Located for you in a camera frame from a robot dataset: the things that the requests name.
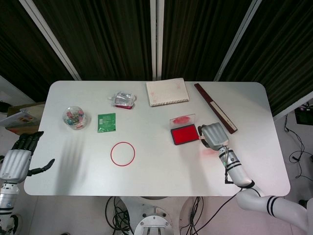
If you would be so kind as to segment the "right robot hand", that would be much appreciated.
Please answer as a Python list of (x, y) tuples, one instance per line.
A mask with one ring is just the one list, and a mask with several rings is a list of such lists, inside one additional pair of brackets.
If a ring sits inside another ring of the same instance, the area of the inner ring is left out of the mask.
[(198, 133), (202, 144), (207, 148), (218, 151), (228, 146), (228, 136), (219, 122), (198, 126)]

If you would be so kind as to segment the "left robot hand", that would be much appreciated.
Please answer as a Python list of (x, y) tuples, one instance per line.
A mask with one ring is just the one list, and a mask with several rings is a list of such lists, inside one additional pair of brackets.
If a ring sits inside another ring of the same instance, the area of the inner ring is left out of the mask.
[(29, 168), (38, 141), (43, 134), (43, 131), (38, 131), (33, 134), (20, 135), (19, 139), (3, 158), (0, 168), (0, 180), (3, 183), (19, 184), (26, 177), (43, 173), (52, 167), (54, 159), (50, 160), (43, 167)]

